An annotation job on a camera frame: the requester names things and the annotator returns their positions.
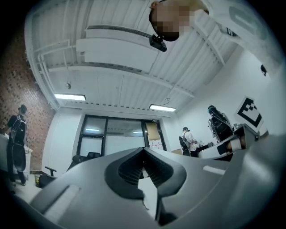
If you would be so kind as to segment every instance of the white wall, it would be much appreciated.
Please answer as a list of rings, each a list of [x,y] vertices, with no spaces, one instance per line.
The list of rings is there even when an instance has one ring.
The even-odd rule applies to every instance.
[[[61,108],[54,116],[46,138],[42,171],[49,174],[48,166],[57,170],[55,176],[65,173],[72,161],[72,152],[82,113],[79,109]]]
[[[197,91],[195,99],[178,112],[179,125],[188,127],[197,140],[211,142],[207,108],[214,105],[232,124],[237,123],[234,113],[244,96],[259,98],[271,81],[268,75],[261,73],[260,66],[253,54],[238,46],[211,83]]]
[[[182,129],[179,125],[177,117],[164,117],[160,120],[160,126],[163,133],[164,141],[168,152],[181,149],[179,136],[182,134]]]

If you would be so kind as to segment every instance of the brick wall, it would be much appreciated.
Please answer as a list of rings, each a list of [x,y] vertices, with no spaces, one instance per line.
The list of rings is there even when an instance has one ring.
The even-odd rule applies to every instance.
[[[41,170],[44,144],[55,111],[48,105],[26,62],[24,27],[15,33],[0,58],[0,127],[18,112],[21,104],[27,107],[26,139],[33,150],[30,168]]]

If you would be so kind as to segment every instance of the backpack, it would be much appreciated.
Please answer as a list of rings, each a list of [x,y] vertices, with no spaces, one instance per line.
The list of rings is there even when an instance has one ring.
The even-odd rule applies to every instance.
[[[184,136],[179,136],[179,141],[180,141],[180,144],[181,144],[183,150],[189,149],[191,143],[187,141],[187,139],[185,138],[185,134],[184,134]]]
[[[26,121],[22,120],[19,115],[17,115],[17,120],[14,122],[11,130],[11,139],[13,144],[24,145],[26,136]]]
[[[232,127],[227,123],[227,120],[221,119],[218,116],[213,116],[209,121],[219,141],[223,141],[233,134]]]

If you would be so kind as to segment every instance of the security camera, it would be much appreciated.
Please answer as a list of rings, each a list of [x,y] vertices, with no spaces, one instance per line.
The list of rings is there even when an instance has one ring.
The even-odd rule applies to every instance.
[[[155,35],[151,36],[149,38],[149,43],[152,47],[159,49],[162,52],[167,51],[166,44],[164,43],[163,39],[160,38],[159,36],[158,37]]]

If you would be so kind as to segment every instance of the ceiling duct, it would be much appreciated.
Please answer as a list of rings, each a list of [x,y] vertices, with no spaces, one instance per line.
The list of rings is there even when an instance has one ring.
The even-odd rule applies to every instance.
[[[141,32],[139,30],[133,30],[125,27],[120,27],[120,26],[113,26],[113,25],[90,25],[86,31],[88,30],[116,30],[116,31],[122,31],[122,32],[128,32],[131,34],[137,34],[142,37],[150,38],[151,35]]]
[[[149,72],[158,51],[149,44],[150,35],[119,26],[94,25],[86,38],[76,41],[87,63],[108,63]]]

